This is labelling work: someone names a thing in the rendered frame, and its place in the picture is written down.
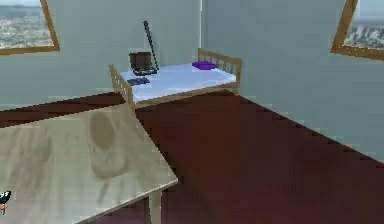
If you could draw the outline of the wooden bed white mattress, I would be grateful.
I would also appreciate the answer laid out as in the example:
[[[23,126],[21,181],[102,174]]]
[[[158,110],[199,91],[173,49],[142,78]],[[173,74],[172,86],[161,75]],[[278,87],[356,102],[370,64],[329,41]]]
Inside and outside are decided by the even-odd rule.
[[[146,84],[131,86],[132,71],[119,72],[109,65],[114,91],[134,109],[143,108],[197,95],[231,89],[237,95],[240,88],[242,59],[198,49],[197,61],[216,65],[211,70],[200,70],[191,63],[161,67],[156,74],[147,75]]]

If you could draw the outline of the purple pillow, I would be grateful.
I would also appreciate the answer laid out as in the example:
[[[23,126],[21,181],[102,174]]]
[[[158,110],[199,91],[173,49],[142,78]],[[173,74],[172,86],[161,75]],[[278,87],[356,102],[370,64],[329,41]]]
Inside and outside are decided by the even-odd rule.
[[[192,63],[192,66],[199,70],[212,70],[217,68],[216,64],[209,61],[196,61]]]

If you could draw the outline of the dark blue flat book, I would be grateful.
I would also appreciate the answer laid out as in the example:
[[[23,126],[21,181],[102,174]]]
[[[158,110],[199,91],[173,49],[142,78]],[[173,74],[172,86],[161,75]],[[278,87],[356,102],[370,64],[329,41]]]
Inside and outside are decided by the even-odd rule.
[[[150,81],[146,77],[128,79],[127,83],[131,86],[148,84]]]

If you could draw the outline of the open black laptop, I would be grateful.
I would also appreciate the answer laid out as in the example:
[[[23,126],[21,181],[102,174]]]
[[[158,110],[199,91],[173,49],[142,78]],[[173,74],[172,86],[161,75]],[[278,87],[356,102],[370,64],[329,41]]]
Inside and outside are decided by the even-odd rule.
[[[157,67],[152,66],[150,52],[130,53],[129,60],[133,74],[136,76],[152,75],[158,71]]]

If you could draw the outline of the pale wooden table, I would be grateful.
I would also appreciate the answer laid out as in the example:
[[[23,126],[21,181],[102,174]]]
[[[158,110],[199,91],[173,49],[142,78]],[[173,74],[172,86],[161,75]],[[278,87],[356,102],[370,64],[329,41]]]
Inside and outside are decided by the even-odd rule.
[[[0,128],[0,224],[86,224],[143,198],[161,224],[177,181],[127,104]]]

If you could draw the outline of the wooden framed window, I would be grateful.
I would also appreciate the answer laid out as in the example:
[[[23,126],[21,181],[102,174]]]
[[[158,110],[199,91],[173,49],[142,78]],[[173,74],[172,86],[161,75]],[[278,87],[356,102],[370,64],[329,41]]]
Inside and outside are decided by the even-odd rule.
[[[59,50],[47,0],[0,0],[0,55]]]
[[[330,52],[384,61],[384,0],[345,0]]]

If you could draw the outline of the small black white object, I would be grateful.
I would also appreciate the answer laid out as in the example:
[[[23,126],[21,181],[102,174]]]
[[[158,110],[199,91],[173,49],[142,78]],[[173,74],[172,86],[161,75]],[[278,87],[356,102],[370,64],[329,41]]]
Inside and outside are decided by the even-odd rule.
[[[5,214],[7,208],[7,202],[10,200],[12,195],[11,191],[0,192],[0,213]]]

